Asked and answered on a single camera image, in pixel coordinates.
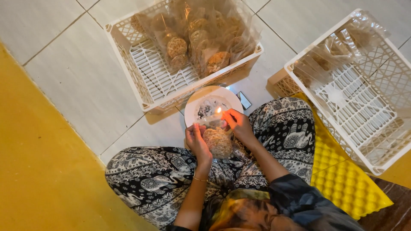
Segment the plate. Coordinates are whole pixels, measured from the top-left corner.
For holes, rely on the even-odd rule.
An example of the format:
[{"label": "plate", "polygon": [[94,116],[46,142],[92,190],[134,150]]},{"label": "plate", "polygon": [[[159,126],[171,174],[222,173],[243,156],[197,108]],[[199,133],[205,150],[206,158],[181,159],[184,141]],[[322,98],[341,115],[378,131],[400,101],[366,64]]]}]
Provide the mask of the plate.
[{"label": "plate", "polygon": [[218,107],[221,107],[223,111],[233,108],[244,113],[240,99],[230,90],[220,86],[207,86],[196,91],[188,99],[184,111],[186,126],[193,125],[203,116],[214,114]]}]

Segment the person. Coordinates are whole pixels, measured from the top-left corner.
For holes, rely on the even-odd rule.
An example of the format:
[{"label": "person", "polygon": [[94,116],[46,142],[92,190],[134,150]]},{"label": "person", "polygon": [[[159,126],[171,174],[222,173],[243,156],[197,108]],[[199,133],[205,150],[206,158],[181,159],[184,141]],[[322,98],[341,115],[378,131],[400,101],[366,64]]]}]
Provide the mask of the person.
[{"label": "person", "polygon": [[309,186],[315,147],[305,101],[272,100],[249,117],[230,109],[234,157],[213,159],[204,126],[186,129],[190,150],[133,147],[106,168],[113,191],[160,230],[333,231],[361,226]]}]

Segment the sleeve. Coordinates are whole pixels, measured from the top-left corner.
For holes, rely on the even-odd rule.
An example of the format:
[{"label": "sleeve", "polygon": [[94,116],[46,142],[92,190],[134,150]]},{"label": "sleeve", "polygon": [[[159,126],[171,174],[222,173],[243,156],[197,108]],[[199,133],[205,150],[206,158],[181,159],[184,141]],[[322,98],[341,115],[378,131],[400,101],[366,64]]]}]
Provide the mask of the sleeve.
[{"label": "sleeve", "polygon": [[191,230],[184,228],[184,227],[180,227],[180,226],[169,225],[167,226],[166,231],[191,231]]},{"label": "sleeve", "polygon": [[317,188],[294,174],[272,181],[268,192],[271,203],[280,214],[308,230],[364,230],[352,217],[323,197]]}]

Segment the hand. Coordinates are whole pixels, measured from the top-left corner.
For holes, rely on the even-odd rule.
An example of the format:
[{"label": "hand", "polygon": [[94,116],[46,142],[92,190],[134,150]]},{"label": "hand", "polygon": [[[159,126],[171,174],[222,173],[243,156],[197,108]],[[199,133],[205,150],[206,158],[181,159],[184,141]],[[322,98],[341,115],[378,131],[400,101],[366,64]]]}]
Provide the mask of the hand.
[{"label": "hand", "polygon": [[197,157],[196,178],[207,180],[211,168],[212,155],[206,142],[203,140],[205,126],[194,123],[185,130],[185,140],[187,146]]},{"label": "hand", "polygon": [[234,109],[229,109],[228,111],[223,112],[223,117],[221,119],[226,120],[228,123],[226,131],[231,128],[234,136],[236,136],[246,147],[248,147],[251,142],[257,140],[251,128],[248,116]]}]

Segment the brown floor mat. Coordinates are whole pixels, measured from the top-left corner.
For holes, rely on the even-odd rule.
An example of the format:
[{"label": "brown floor mat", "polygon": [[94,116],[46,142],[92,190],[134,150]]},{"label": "brown floor mat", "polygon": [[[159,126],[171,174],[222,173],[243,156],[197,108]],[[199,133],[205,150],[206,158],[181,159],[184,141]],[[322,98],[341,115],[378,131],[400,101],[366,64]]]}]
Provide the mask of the brown floor mat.
[{"label": "brown floor mat", "polygon": [[366,231],[411,231],[411,189],[381,180],[371,179],[394,202],[394,205],[361,218]]}]

